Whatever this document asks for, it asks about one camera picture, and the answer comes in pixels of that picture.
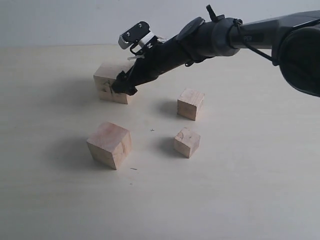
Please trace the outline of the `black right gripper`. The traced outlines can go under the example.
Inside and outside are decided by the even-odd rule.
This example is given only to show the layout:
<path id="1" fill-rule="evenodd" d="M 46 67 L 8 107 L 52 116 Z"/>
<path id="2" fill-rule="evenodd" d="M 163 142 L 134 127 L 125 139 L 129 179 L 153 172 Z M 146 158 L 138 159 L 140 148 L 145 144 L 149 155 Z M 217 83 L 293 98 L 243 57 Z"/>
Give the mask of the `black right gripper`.
<path id="1" fill-rule="evenodd" d="M 133 96 L 138 92 L 136 86 L 152 82 L 160 75 L 187 62 L 188 54 L 175 38 L 171 38 L 152 47 L 143 58 L 137 59 L 128 78 L 127 74 L 121 71 L 111 84 L 111 88 L 117 94 Z"/>

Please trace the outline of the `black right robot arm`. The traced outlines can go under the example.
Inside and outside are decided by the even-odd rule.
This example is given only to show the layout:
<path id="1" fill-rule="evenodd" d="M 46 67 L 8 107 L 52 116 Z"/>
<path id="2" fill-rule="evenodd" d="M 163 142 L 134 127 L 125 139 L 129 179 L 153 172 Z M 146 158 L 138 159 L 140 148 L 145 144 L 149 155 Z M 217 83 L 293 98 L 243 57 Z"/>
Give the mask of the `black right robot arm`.
<path id="1" fill-rule="evenodd" d="M 317 10 L 243 23 L 216 15 L 210 21 L 197 17 L 177 35 L 162 40 L 148 23 L 140 21 L 119 36 L 122 49 L 135 51 L 135 62 L 121 71 L 111 85 L 116 93 L 134 95 L 137 86 L 156 80 L 180 66 L 214 57 L 231 57 L 249 49 L 278 66 L 286 82 L 311 96 L 320 94 L 320 13 Z"/>

